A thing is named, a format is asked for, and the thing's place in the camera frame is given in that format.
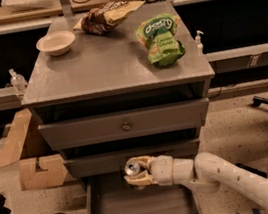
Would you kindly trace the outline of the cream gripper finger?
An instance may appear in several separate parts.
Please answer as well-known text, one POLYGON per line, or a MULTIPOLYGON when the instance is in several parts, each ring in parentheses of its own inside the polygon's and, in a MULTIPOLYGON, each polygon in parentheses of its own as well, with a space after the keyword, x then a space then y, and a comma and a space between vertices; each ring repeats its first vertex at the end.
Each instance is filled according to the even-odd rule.
POLYGON ((129 185, 134 186, 150 186, 151 184, 156 184, 155 179, 153 178, 152 174, 150 174, 147 170, 142 171, 139 174, 136 174, 135 176, 125 176, 125 181, 129 185))
POLYGON ((141 167, 141 172, 144 170, 149 170, 151 168, 150 164, 152 162, 153 158, 149 155, 147 156, 135 156, 133 158, 129 158, 129 160, 127 161, 126 164, 128 164, 129 162, 138 162, 140 167, 141 167))

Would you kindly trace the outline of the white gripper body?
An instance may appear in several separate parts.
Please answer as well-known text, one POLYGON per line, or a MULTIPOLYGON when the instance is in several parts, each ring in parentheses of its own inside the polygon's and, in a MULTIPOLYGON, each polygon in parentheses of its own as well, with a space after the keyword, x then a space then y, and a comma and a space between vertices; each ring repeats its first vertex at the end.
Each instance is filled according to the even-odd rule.
POLYGON ((173 185, 173 158, 170 156, 160 155, 154 157, 150 163, 150 173, 152 175, 153 184, 173 185))

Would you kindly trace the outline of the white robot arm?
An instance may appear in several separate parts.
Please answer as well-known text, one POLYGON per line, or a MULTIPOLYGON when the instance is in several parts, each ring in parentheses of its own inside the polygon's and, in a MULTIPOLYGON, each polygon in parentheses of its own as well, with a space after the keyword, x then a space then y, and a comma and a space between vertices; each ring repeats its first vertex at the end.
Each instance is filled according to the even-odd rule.
POLYGON ((198 153, 194 159, 173 158, 168 155, 129 158, 125 167, 129 185, 184 185, 192 192, 214 193, 224 184, 268 210, 268 178, 212 153, 198 153))

